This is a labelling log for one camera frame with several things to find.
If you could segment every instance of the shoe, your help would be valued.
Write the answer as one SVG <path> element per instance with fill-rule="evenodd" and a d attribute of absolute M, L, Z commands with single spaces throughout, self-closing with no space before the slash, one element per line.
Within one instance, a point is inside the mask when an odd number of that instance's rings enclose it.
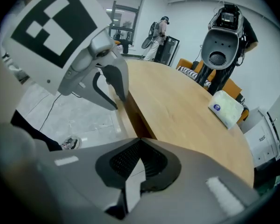
<path fill-rule="evenodd" d="M 77 149 L 82 143 L 78 136 L 72 135 L 68 137 L 61 146 L 62 150 Z"/>

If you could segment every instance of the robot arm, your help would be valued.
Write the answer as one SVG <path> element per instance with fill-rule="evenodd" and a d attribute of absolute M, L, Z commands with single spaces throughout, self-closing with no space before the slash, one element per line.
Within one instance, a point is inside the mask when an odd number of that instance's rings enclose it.
<path fill-rule="evenodd" d="M 96 0 L 31 0 L 10 26 L 3 46 L 49 92 L 75 92 L 115 110 L 116 104 L 97 85 L 100 68 L 125 101 L 127 64 L 105 30 L 110 23 Z"/>

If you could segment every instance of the floor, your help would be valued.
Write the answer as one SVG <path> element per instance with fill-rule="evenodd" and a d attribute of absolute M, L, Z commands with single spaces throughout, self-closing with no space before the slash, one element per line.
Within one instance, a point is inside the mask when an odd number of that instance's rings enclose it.
<path fill-rule="evenodd" d="M 35 128 L 40 129 L 54 100 L 59 96 L 49 94 L 44 88 L 29 79 L 17 110 Z M 105 77 L 100 76 L 98 87 L 108 94 Z M 125 138 L 119 127 L 115 111 L 106 110 L 73 94 L 60 96 L 53 105 L 41 132 L 61 144 L 70 135 L 82 140 L 80 148 L 104 145 Z M 140 184 L 145 180 L 144 165 L 139 160 L 126 181 L 126 196 L 129 211 L 140 200 Z"/>

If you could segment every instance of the orange chair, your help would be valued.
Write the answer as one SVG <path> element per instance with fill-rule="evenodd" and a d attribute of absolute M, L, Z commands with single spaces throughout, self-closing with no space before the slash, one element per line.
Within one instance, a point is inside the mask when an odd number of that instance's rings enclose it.
<path fill-rule="evenodd" d="M 203 65 L 203 61 L 201 60 L 200 63 L 197 65 L 197 67 L 194 69 L 194 71 L 196 73 L 199 73 L 199 71 L 201 70 Z M 186 59 L 180 59 L 176 69 L 178 69 L 180 66 L 183 67 L 187 67 L 189 69 L 192 68 L 193 63 L 187 61 Z M 216 74 L 216 70 L 213 70 L 211 72 L 211 74 L 209 75 L 209 77 L 207 78 L 208 81 L 212 81 L 212 79 L 215 77 Z M 224 85 L 223 91 L 225 91 L 227 94 L 229 94 L 232 98 L 236 99 L 238 97 L 238 95 L 240 94 L 240 92 L 242 91 L 241 88 L 239 88 L 234 82 L 233 80 L 231 80 L 230 78 L 227 80 L 226 84 Z M 242 116 L 241 118 L 237 121 L 237 123 L 241 122 L 242 120 L 246 119 L 249 115 L 249 110 L 247 107 L 244 106 L 244 111 L 242 112 Z"/>

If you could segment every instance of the tissue box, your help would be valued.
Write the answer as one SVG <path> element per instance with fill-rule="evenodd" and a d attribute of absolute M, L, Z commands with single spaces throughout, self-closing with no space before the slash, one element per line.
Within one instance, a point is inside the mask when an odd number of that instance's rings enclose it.
<path fill-rule="evenodd" d="M 225 91 L 218 91 L 212 97 L 209 109 L 230 129 L 241 117 L 244 107 Z"/>

